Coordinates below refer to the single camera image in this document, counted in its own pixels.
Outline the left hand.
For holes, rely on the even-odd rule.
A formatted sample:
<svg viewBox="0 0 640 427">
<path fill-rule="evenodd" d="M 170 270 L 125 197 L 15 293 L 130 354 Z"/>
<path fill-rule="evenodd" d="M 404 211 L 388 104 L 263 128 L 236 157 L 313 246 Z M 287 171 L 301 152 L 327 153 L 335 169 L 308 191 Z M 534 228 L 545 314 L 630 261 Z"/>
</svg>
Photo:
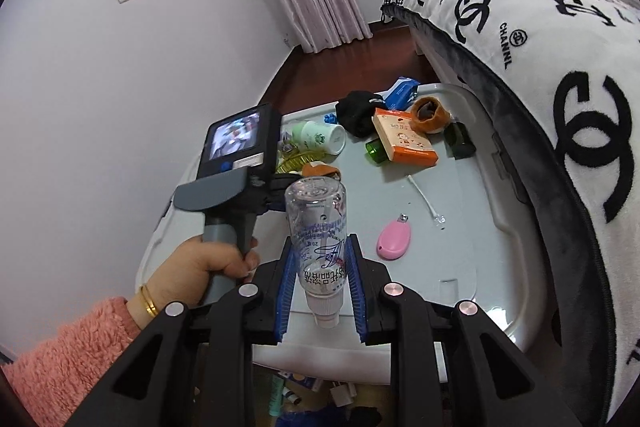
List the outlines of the left hand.
<svg viewBox="0 0 640 427">
<path fill-rule="evenodd" d="M 202 300 L 209 280 L 221 274 L 231 280 L 249 280 L 259 265 L 255 251 L 242 255 L 238 247 L 204 242 L 194 236 L 180 244 L 129 299 L 126 308 L 139 329 L 144 329 L 169 303 L 193 308 Z"/>
</svg>

